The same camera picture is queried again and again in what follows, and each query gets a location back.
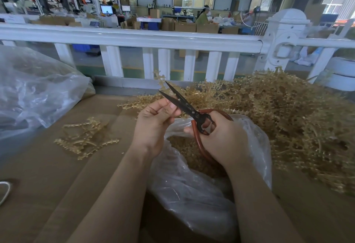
fence rail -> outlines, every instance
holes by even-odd
[[[282,10],[269,18],[268,24],[261,24],[257,33],[264,35],[226,35],[148,31],[131,29],[80,28],[70,26],[45,26],[32,24],[0,24],[0,40],[3,44],[16,46],[16,41],[37,41],[54,43],[61,61],[75,66],[69,44],[100,45],[107,76],[124,77],[120,47],[142,47],[144,78],[152,80],[153,48],[158,49],[159,74],[170,80],[171,50],[185,49],[184,81],[193,81],[196,51],[209,51],[206,80],[217,79],[222,52],[229,52],[224,79],[232,81],[240,53],[259,53],[255,70],[285,68],[293,46],[324,47],[318,57],[310,78],[324,70],[336,48],[355,48],[355,41],[344,36],[352,22],[344,26],[339,35],[328,39],[302,38],[309,24],[304,13],[296,9]]]

red scissor handle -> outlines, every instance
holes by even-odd
[[[206,108],[204,110],[200,110],[200,113],[210,113],[212,111],[217,111],[218,113],[222,114],[227,120],[233,120],[232,117],[230,117],[227,113],[221,110],[215,110],[213,108]],[[206,151],[204,146],[202,145],[201,138],[200,138],[200,132],[197,129],[197,124],[195,120],[191,121],[192,129],[193,129],[193,136],[195,137],[195,141],[198,146],[198,150],[200,154],[207,159],[212,165],[219,165],[219,163],[212,157],[212,155]]]

scissor blade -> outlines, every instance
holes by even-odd
[[[180,99],[180,101],[184,102],[187,107],[189,107],[191,110],[195,110],[193,106],[190,105],[190,103],[179,93],[173,86],[171,86],[169,83],[165,82],[169,88],[172,90],[173,93],[176,94],[176,97]]]
[[[186,114],[190,115],[191,117],[194,118],[194,113],[192,113],[192,110],[182,104],[179,100],[175,99],[174,97],[171,97],[170,95],[167,95],[166,93],[163,93],[162,91],[159,91],[166,99],[168,99],[171,103],[173,103],[175,106],[177,106],[181,111],[185,112]]]

hand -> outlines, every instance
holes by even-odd
[[[180,114],[180,109],[165,98],[147,106],[138,115],[131,147],[156,157],[162,151],[166,129]]]
[[[211,126],[210,135],[199,134],[201,142],[228,172],[228,169],[235,167],[241,159],[245,160],[248,153],[248,136],[241,125],[227,120],[217,111],[212,111],[210,115],[216,126]],[[185,127],[184,132],[193,136],[192,127]]]

scissors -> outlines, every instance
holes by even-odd
[[[193,136],[195,137],[195,141],[198,145],[198,149],[200,154],[207,159],[213,165],[219,165],[219,163],[212,157],[212,155],[203,147],[199,132],[204,135],[209,135],[209,133],[202,127],[202,125],[206,122],[206,120],[210,120],[213,125],[216,126],[215,122],[212,120],[209,113],[211,111],[217,111],[222,114],[226,119],[233,120],[227,113],[221,110],[215,110],[213,108],[207,108],[204,110],[197,111],[173,86],[169,83],[165,82],[171,91],[176,95],[177,99],[159,91],[166,99],[168,99],[171,103],[177,106],[181,111],[190,115],[193,120],[191,121]]]

